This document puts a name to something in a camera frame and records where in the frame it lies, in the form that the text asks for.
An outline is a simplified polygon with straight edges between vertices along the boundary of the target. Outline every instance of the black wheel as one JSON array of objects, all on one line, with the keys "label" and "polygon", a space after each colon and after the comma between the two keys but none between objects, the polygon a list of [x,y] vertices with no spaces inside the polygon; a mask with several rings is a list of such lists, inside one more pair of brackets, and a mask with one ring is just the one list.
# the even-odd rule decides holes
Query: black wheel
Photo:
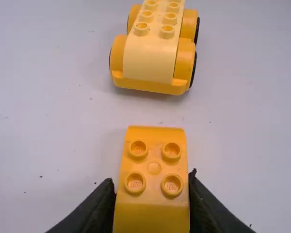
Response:
[{"label": "black wheel", "polygon": [[196,31],[195,31],[195,37],[194,37],[195,45],[197,44],[198,31],[199,31],[199,17],[197,18],[197,25],[196,25]]},{"label": "black wheel", "polygon": [[129,20],[129,16],[127,17],[127,23],[126,23],[126,34],[128,35],[128,20]]},{"label": "black wheel", "polygon": [[196,69],[196,60],[197,60],[197,54],[195,52],[194,65],[193,65],[192,77],[191,77],[191,82],[190,82],[190,88],[191,88],[191,86],[193,84],[193,81],[194,81],[194,75],[195,75],[195,69]]},{"label": "black wheel", "polygon": [[109,53],[109,70],[110,70],[110,56],[111,56],[111,50],[112,50],[112,47],[110,49],[110,53]]}]

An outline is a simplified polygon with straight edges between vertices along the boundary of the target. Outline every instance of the yellow lego duplo car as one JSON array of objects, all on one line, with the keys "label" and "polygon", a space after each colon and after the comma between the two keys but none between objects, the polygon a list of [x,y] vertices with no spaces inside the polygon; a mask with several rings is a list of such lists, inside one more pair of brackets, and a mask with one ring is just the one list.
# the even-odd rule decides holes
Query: yellow lego duplo car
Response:
[{"label": "yellow lego duplo car", "polygon": [[135,4],[127,35],[112,45],[109,69],[118,87],[182,95],[192,86],[199,17],[185,0],[145,0]]},{"label": "yellow lego duplo car", "polygon": [[131,126],[125,136],[114,233],[189,233],[186,136],[182,129]]}]

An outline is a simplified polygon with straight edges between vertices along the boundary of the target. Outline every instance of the toy car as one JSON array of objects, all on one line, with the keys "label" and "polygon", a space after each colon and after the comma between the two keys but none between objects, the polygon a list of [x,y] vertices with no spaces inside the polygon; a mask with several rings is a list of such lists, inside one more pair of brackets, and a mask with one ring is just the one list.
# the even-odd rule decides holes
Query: toy car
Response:
[{"label": "toy car", "polygon": [[127,35],[112,45],[109,69],[118,87],[182,95],[193,84],[199,17],[185,0],[135,4]]}]

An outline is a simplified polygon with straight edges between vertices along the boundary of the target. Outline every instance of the yellow wheel arch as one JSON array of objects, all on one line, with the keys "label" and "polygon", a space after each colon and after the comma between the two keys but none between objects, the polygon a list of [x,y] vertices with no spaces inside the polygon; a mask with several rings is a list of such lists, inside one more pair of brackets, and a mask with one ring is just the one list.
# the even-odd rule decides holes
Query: yellow wheel arch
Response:
[{"label": "yellow wheel arch", "polygon": [[114,39],[109,57],[109,69],[123,71],[123,56],[127,35],[118,35]]},{"label": "yellow wheel arch", "polygon": [[187,80],[186,91],[193,83],[196,66],[195,44],[187,38],[180,38],[174,70],[174,79]]},{"label": "yellow wheel arch", "polygon": [[198,28],[198,11],[194,9],[184,9],[180,37],[190,39],[196,44]]},{"label": "yellow wheel arch", "polygon": [[127,35],[129,34],[137,16],[138,16],[138,13],[141,9],[141,6],[142,6],[141,4],[134,4],[130,9],[129,16],[127,19]]}]

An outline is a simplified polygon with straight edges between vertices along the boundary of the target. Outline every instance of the white table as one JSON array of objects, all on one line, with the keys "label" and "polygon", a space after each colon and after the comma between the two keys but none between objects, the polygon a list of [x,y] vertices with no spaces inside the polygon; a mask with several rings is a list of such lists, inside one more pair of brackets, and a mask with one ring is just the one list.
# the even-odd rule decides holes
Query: white table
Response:
[{"label": "white table", "polygon": [[259,233],[291,232],[291,1],[199,10],[181,97],[114,87],[133,0],[0,0],[0,233],[42,233],[105,178],[129,125],[186,130],[189,169]]}]

